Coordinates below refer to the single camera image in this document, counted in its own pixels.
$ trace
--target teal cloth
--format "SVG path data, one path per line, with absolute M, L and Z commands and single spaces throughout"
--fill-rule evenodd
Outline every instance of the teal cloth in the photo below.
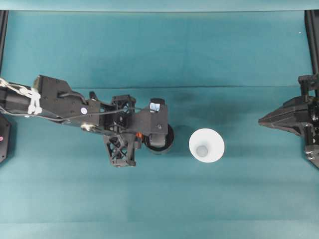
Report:
M 175 142 L 118 169 L 99 135 L 10 117 L 0 238 L 318 238 L 319 171 L 302 139 L 257 124 L 311 73 L 303 12 L 12 12 L 7 33 L 7 80 L 61 77 L 86 97 L 130 94 L 138 107 L 162 97 Z M 226 145 L 211 164 L 188 150 L 204 127 Z
M 2 67 L 80 88 L 291 86 L 312 72 L 303 11 L 13 11 Z
M 318 0 L 2 0 L 0 9 L 39 11 L 281 11 L 319 8 Z

